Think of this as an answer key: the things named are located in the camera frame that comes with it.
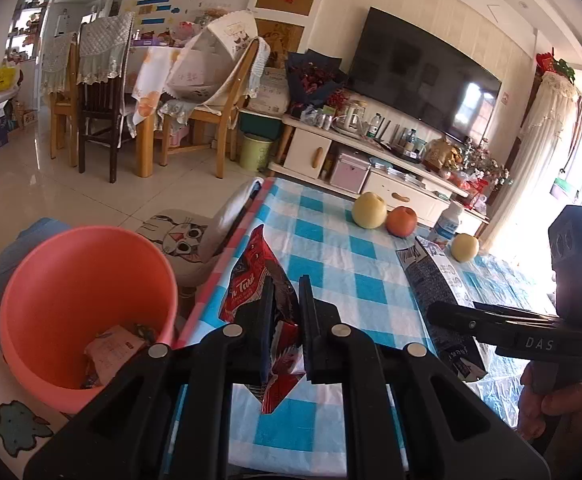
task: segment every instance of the black tv screen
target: black tv screen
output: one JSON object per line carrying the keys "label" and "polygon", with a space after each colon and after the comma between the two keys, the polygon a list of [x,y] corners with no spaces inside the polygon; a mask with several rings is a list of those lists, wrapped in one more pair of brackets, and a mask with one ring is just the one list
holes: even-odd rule
{"label": "black tv screen", "polygon": [[426,30],[372,7],[347,87],[457,139],[480,142],[500,81]]}

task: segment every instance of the yellow bag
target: yellow bag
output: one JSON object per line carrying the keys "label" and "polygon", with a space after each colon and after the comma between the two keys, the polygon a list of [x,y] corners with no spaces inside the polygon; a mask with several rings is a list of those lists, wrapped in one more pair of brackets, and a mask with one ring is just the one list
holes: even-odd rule
{"label": "yellow bag", "polygon": [[10,66],[0,67],[0,92],[4,92],[13,86],[15,68]]}

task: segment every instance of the finger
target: finger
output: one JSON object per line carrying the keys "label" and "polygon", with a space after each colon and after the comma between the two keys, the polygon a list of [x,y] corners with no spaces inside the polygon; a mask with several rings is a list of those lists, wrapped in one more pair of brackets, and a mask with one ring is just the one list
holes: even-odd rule
{"label": "finger", "polygon": [[517,407],[520,413],[531,418],[539,418],[542,415],[543,398],[544,396],[536,394],[530,386],[525,386],[517,401]]}
{"label": "finger", "polygon": [[522,377],[520,377],[520,384],[524,386],[531,386],[533,384],[533,367],[531,363],[526,364],[526,368],[522,372]]}
{"label": "finger", "polygon": [[546,428],[546,423],[541,417],[529,417],[521,413],[517,419],[517,433],[524,440],[538,438]]}
{"label": "finger", "polygon": [[572,384],[544,397],[542,412],[546,415],[563,415],[582,411],[582,383]]}

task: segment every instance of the person's leg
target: person's leg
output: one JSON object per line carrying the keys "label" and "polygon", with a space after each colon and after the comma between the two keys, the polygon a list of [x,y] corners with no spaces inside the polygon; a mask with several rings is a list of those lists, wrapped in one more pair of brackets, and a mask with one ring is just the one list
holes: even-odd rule
{"label": "person's leg", "polygon": [[27,254],[43,241],[70,228],[59,220],[40,218],[31,227],[22,231],[18,238],[0,253],[0,303],[8,280]]}

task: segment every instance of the white curtain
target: white curtain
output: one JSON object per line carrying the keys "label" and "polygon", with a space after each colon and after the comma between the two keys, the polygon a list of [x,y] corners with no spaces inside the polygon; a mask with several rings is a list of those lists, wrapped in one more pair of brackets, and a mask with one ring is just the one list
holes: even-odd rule
{"label": "white curtain", "polygon": [[547,237],[552,219],[543,225],[544,216],[554,213],[547,211],[552,207],[549,192],[568,157],[577,101],[578,91],[565,77],[544,74],[522,125],[522,145],[511,168],[514,182],[498,195],[495,213],[480,236],[485,251],[512,261],[522,244],[542,243]]}

